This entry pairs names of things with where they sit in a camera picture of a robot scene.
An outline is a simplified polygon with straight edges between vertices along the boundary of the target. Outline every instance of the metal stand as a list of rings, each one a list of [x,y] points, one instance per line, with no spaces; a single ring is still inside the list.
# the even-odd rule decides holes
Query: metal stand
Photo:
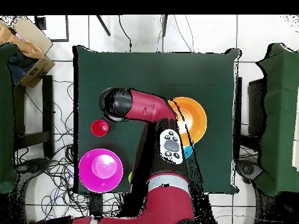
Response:
[[[106,34],[107,34],[108,36],[111,36],[111,34],[110,34],[110,32],[109,32],[108,28],[106,27],[106,25],[105,25],[104,21],[102,20],[102,18],[101,18],[99,15],[97,15],[96,17],[97,17],[97,18],[98,18],[98,20],[100,21],[100,24],[101,24],[101,25],[102,25],[102,27],[104,28],[104,30],[105,30],[105,32],[106,32]]]
[[[168,15],[163,15],[163,18],[162,18],[162,36],[163,37],[165,37],[165,35],[166,35],[167,18],[168,18]]]

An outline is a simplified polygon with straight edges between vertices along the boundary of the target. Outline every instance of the blue object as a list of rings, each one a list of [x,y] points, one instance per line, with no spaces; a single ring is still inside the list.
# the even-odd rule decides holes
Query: blue object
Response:
[[[29,58],[20,51],[10,57],[8,68],[11,71],[12,82],[15,86],[20,83],[37,61],[38,59]]]
[[[189,158],[190,155],[192,154],[192,152],[193,152],[193,149],[192,149],[192,147],[190,145],[184,147],[184,156],[185,156],[185,159]]]

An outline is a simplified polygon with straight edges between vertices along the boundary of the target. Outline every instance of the cardboard box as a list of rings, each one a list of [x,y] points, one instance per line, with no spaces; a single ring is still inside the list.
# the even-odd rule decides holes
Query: cardboard box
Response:
[[[51,40],[27,18],[27,16],[19,16],[15,18],[12,21],[10,28],[24,40],[34,42],[45,54],[44,58],[39,59],[20,81],[22,86],[33,88],[41,81],[41,76],[46,75],[55,65],[55,63],[46,56],[47,51],[53,44]]]

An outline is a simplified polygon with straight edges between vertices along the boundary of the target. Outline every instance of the green table surface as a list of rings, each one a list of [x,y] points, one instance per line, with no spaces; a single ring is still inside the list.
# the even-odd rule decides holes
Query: green table surface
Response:
[[[232,106],[234,61],[237,49],[226,54],[107,53],[77,46],[78,54],[78,160],[95,148],[110,149],[121,159],[124,175],[112,192],[129,192],[128,176],[133,169],[144,124],[110,122],[104,137],[95,137],[91,124],[103,119],[99,95],[116,86],[134,88],[165,98],[189,97],[207,114],[207,131],[195,144],[196,157],[208,193],[235,193],[231,185]],[[79,181],[78,191],[88,190]]]

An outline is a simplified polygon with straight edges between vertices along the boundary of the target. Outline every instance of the control buttons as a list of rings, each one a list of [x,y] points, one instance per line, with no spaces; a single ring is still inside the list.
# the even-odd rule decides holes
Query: control buttons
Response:
[[[177,158],[177,159],[180,159],[180,156],[179,156],[178,153],[174,153],[173,156],[174,156],[175,158]]]
[[[170,151],[166,151],[166,152],[165,152],[165,156],[171,156]]]
[[[177,152],[177,151],[179,151],[180,146],[177,142],[175,142],[173,140],[167,140],[164,143],[164,148],[167,149],[168,151]]]

